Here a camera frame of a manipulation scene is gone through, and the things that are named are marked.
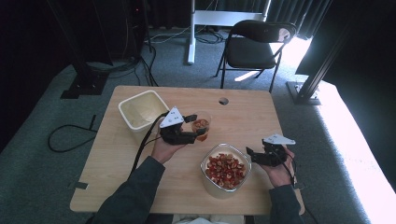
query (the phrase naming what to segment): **red food pieces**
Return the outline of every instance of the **red food pieces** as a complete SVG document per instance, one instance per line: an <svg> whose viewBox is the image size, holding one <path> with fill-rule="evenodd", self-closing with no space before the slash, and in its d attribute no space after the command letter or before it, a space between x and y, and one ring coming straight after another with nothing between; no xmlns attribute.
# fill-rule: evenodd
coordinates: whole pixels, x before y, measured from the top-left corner
<svg viewBox="0 0 396 224"><path fill-rule="evenodd" d="M245 164L233 154L220 153L216 158L209 157L206 175L224 189L235 188L245 178Z"/></svg>

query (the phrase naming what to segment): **gray carpet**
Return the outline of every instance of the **gray carpet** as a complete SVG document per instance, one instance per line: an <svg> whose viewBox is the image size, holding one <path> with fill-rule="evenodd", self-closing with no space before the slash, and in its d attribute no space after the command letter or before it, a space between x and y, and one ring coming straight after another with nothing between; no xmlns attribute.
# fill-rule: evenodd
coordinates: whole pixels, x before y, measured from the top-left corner
<svg viewBox="0 0 396 224"><path fill-rule="evenodd" d="M197 42L194 65L186 64L186 38L173 38L153 46L157 55L152 74L160 86L219 88L219 77L212 76L223 44ZM147 63L152 60L153 54L147 46L142 55ZM314 106L293 103L285 83L304 77L295 76L296 64L287 62L285 56L278 71L273 99L283 134L297 142L290 149L296 154L298 179L304 187L302 194L306 207L318 223L369 223L317 110ZM92 65L107 67L99 63ZM225 89L267 91L271 72L242 82L233 81L238 73L229 74ZM92 141L66 153L55 153L47 145L49 134L65 124L88 128L93 115L96 120L92 128L97 130L114 88L139 83L148 85L145 73L142 64L136 67L136 75L132 71L112 73L102 95L83 95L75 100L60 99L76 75L72 66L66 67L52 80L35 110L0 155L0 223L85 223L91 214L69 209L74 193L69 185L78 181ZM66 149L93 136L92 132L67 128L53 136L52 144ZM255 217L255 220L258 224L268 223L268 217ZM308 212L304 213L304 220L315 223Z"/></svg>

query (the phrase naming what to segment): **dark sleeve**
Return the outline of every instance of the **dark sleeve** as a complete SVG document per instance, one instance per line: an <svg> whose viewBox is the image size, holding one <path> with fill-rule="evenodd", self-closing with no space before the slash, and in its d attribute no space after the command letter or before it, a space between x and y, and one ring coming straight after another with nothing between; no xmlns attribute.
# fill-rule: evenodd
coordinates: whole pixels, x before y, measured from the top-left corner
<svg viewBox="0 0 396 224"><path fill-rule="evenodd" d="M165 167L151 157L108 197L93 223L145 223Z"/></svg>
<svg viewBox="0 0 396 224"><path fill-rule="evenodd" d="M271 208L271 224L293 224L304 223L300 217L300 203L297 201L296 194L292 185L285 185L270 189L272 202Z"/></svg>

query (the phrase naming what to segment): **black curtain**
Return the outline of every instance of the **black curtain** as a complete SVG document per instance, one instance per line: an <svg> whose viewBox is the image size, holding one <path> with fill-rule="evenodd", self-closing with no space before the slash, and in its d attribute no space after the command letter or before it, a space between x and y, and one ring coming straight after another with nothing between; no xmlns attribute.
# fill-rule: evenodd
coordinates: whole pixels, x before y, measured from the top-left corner
<svg viewBox="0 0 396 224"><path fill-rule="evenodd" d="M267 21L288 21L297 35L313 37L332 0L272 0ZM196 0L198 10L263 12L265 0ZM191 0L148 0L148 20L153 28L189 27Z"/></svg>

